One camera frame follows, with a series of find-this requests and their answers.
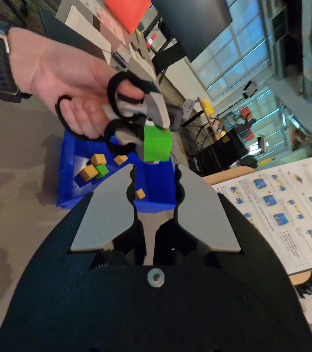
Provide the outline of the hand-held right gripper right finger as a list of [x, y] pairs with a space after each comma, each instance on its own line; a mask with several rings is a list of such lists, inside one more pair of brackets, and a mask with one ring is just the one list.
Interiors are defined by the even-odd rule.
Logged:
[[175, 167], [178, 227], [209, 250], [239, 252], [241, 247], [215, 189], [184, 165]]

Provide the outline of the blue plastic bin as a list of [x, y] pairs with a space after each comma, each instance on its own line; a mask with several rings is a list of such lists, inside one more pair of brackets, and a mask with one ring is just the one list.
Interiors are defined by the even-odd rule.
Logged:
[[[94, 154], [104, 154], [109, 173], [103, 178], [93, 178], [84, 182], [79, 172], [90, 165], [90, 159]], [[135, 189], [142, 189], [145, 193], [144, 198], [135, 201], [137, 211], [159, 213], [174, 209], [176, 186], [172, 160], [159, 164], [146, 164], [139, 160], [135, 153], [130, 153], [127, 157], [126, 162], [119, 166], [105, 143], [85, 142], [65, 131], [58, 169], [57, 207], [72, 209], [87, 193], [94, 191], [108, 177], [127, 164], [133, 164], [136, 169]]]

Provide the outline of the person's left hand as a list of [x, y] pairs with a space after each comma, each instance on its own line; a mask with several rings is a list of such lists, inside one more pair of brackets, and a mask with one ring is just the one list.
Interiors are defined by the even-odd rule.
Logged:
[[60, 102], [63, 118], [79, 135], [96, 139], [109, 123], [102, 109], [108, 104], [107, 86], [117, 71], [105, 61], [77, 48], [22, 28], [8, 33], [10, 66], [22, 93], [38, 97], [55, 112]]

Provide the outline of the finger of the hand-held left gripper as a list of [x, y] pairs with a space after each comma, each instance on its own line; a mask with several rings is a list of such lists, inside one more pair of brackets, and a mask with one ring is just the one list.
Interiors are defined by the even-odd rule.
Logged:
[[146, 164], [158, 165], [160, 160], [156, 159], [159, 156], [158, 147], [155, 141], [146, 143], [146, 159], [145, 159], [145, 143], [139, 137], [135, 137], [135, 153], [138, 158]]
[[155, 126], [164, 130], [168, 129], [170, 127], [170, 118], [162, 94], [146, 94], [146, 103], [148, 106], [147, 118], [151, 120]]

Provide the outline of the black crate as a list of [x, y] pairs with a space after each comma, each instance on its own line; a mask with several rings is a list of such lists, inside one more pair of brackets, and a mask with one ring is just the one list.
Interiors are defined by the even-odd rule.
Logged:
[[225, 171], [247, 154], [248, 149], [232, 129], [215, 143], [196, 153], [198, 174], [204, 177]]

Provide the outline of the printed instruction sheet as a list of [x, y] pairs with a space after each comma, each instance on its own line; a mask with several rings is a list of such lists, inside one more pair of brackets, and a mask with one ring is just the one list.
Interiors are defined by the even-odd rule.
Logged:
[[287, 274], [312, 270], [312, 157], [212, 187], [264, 236]]

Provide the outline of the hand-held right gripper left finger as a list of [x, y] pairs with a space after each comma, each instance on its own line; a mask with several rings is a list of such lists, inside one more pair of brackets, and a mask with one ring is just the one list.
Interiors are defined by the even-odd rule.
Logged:
[[132, 227], [137, 213], [135, 183], [135, 165], [127, 164], [97, 186], [72, 242], [72, 252], [102, 249]]

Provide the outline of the black wall screen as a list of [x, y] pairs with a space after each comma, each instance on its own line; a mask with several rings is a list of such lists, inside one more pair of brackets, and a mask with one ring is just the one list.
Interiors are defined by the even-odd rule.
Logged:
[[190, 62], [193, 62], [232, 23], [225, 0], [151, 2]]

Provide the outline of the orange red box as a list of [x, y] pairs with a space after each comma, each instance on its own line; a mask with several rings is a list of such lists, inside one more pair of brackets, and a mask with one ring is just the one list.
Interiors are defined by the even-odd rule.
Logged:
[[126, 31], [132, 34], [152, 3], [150, 0], [105, 0], [105, 5]]

